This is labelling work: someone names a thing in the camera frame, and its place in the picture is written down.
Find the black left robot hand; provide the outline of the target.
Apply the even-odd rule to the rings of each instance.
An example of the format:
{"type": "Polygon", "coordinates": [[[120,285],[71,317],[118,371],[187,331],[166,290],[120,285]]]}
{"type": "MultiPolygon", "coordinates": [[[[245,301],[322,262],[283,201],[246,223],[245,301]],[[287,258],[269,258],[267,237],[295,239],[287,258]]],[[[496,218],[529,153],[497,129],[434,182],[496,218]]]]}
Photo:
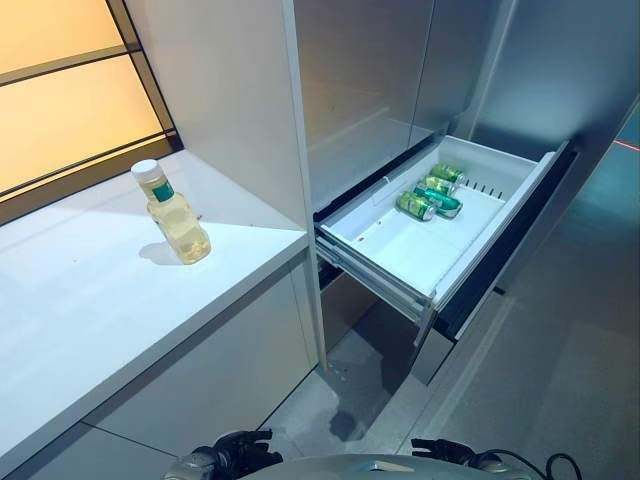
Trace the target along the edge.
{"type": "Polygon", "coordinates": [[[227,445],[219,453],[212,479],[240,479],[283,462],[282,455],[271,452],[266,442],[227,445]]]}

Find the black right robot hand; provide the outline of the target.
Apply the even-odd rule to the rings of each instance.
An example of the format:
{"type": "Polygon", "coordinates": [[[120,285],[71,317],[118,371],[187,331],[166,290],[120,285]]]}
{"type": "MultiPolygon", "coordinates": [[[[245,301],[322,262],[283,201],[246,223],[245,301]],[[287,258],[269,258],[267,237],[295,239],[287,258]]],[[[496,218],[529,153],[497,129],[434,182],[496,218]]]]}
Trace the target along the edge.
{"type": "Polygon", "coordinates": [[[479,478],[484,472],[443,457],[436,452],[414,451],[412,457],[419,461],[420,469],[428,474],[453,474],[461,478],[479,478]]]}

